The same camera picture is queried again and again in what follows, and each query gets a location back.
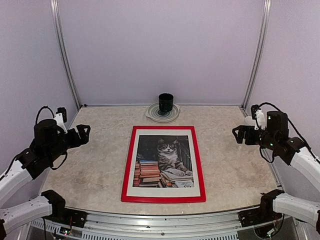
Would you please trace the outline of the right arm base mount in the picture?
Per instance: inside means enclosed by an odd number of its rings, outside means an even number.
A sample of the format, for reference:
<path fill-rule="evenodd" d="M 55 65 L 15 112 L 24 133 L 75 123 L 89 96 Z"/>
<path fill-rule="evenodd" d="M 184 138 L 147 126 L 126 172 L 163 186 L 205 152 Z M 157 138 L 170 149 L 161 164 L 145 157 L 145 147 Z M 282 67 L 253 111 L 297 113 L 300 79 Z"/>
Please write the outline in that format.
<path fill-rule="evenodd" d="M 253 227 L 255 235 L 262 240 L 271 240 L 282 229 L 285 215 L 273 211 L 273 198 L 262 196 L 259 207 L 238 213 L 241 226 Z"/>

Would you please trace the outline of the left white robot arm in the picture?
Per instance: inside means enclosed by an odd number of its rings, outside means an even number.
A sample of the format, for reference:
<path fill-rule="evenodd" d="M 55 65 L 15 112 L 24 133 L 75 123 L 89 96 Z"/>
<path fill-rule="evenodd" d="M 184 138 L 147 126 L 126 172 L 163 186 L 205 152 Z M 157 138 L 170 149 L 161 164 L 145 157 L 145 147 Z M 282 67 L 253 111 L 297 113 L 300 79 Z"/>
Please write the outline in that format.
<path fill-rule="evenodd" d="M 0 203 L 3 205 L 19 189 L 39 177 L 44 170 L 54 169 L 54 161 L 67 157 L 68 150 L 89 142 L 91 127 L 80 124 L 64 130 L 55 119 L 34 125 L 30 146 L 16 155 L 0 176 Z M 63 223 L 70 218 L 66 201 L 54 190 L 46 190 L 36 198 L 0 210 L 0 238 L 35 219 L 51 216 Z"/>

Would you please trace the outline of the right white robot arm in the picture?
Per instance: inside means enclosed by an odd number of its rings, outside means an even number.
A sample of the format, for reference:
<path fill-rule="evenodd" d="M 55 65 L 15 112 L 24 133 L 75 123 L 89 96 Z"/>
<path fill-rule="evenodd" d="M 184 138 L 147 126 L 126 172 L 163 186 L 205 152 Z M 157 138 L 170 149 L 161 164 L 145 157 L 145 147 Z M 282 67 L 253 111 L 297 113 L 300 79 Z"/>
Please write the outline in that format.
<path fill-rule="evenodd" d="M 259 207 L 242 212 L 240 217 L 248 222 L 266 222 L 288 215 L 320 228 L 320 159 L 306 141 L 290 136 L 293 126 L 286 113 L 258 108 L 252 115 L 251 125 L 239 125 L 232 129 L 238 144 L 258 146 L 268 151 L 276 163 L 276 170 L 284 184 L 262 194 Z"/>

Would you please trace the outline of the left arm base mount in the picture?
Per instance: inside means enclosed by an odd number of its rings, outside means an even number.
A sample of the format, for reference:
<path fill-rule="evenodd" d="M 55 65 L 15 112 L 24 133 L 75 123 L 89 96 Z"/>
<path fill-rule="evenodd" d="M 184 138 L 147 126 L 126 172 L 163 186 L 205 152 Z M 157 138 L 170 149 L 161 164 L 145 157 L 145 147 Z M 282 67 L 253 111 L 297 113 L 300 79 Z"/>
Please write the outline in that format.
<path fill-rule="evenodd" d="M 88 213 L 81 210 L 65 208 L 61 216 L 49 215 L 45 216 L 46 220 L 50 220 L 55 223 L 68 225 L 69 227 L 84 228 L 87 220 Z"/>

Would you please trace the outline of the cat photo print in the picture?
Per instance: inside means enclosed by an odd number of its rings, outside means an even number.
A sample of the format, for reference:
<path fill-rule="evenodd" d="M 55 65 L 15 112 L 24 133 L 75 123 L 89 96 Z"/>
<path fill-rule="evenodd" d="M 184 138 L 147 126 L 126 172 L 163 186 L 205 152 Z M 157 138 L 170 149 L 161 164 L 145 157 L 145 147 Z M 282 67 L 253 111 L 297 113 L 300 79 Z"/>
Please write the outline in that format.
<path fill-rule="evenodd" d="M 193 163 L 187 135 L 140 135 L 134 188 L 193 188 Z"/>

